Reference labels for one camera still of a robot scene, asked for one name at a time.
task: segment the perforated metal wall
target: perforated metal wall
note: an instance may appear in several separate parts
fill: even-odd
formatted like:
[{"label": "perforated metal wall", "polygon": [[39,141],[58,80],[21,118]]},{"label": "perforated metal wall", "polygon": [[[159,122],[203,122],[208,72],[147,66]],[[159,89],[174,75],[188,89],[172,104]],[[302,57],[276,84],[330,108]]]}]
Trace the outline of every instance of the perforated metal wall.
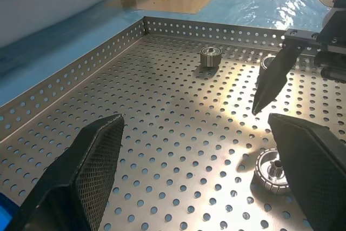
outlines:
[{"label": "perforated metal wall", "polygon": [[0,142],[145,34],[140,20],[0,108]]},{"label": "perforated metal wall", "polygon": [[252,182],[255,160],[275,146],[269,112],[328,126],[344,142],[345,87],[321,79],[301,56],[277,101],[253,116],[259,61],[275,49],[214,44],[223,60],[205,70],[198,52],[211,43],[142,37],[1,143],[0,191],[21,203],[84,125],[123,113],[123,148],[99,230],[311,230],[291,195]]},{"label": "perforated metal wall", "polygon": [[[145,18],[150,34],[188,38],[210,43],[233,44],[241,47],[280,50],[285,39],[283,30],[243,27],[238,25],[201,23],[157,17]],[[317,47],[308,46],[303,54],[316,55]]]}]

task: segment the blue object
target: blue object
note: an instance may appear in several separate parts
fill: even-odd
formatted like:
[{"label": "blue object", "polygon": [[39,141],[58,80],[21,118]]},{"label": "blue object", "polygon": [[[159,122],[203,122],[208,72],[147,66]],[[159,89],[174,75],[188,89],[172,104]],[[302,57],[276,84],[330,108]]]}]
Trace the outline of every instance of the blue object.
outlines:
[{"label": "blue object", "polygon": [[0,231],[5,230],[12,217],[19,210],[19,206],[14,204],[4,194],[0,193]]}]

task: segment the metal bearing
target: metal bearing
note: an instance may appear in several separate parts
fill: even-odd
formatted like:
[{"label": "metal bearing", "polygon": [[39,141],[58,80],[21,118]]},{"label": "metal bearing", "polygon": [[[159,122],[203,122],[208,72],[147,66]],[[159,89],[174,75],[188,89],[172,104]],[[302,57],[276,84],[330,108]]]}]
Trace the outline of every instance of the metal bearing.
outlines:
[{"label": "metal bearing", "polygon": [[254,178],[257,178],[266,190],[274,194],[281,195],[290,192],[276,148],[271,148],[260,153],[256,160]]},{"label": "metal bearing", "polygon": [[217,67],[221,63],[222,52],[218,47],[204,47],[199,53],[203,67]]},{"label": "metal bearing", "polygon": [[259,84],[261,77],[263,76],[265,70],[268,68],[269,64],[274,60],[275,56],[269,55],[261,60],[261,66],[259,68],[259,73],[257,77],[256,84]]}]

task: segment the silver bearing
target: silver bearing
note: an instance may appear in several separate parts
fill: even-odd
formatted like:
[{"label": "silver bearing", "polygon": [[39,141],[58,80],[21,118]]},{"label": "silver bearing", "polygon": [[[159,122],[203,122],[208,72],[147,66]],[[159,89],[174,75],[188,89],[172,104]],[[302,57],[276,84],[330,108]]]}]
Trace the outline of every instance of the silver bearing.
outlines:
[{"label": "silver bearing", "polygon": [[281,195],[290,192],[276,148],[271,148],[260,153],[256,160],[254,177],[257,178],[266,190],[274,194]]},{"label": "silver bearing", "polygon": [[203,67],[217,67],[221,62],[222,52],[218,47],[204,47],[199,53]]}]

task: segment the blue floor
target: blue floor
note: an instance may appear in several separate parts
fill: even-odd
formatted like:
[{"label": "blue floor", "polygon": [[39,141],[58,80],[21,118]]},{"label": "blue floor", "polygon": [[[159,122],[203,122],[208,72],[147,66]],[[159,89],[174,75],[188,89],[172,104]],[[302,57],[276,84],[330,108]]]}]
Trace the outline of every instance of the blue floor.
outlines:
[{"label": "blue floor", "polygon": [[318,0],[212,0],[199,13],[123,10],[104,3],[0,49],[0,105],[49,77],[143,16],[320,31]]}]

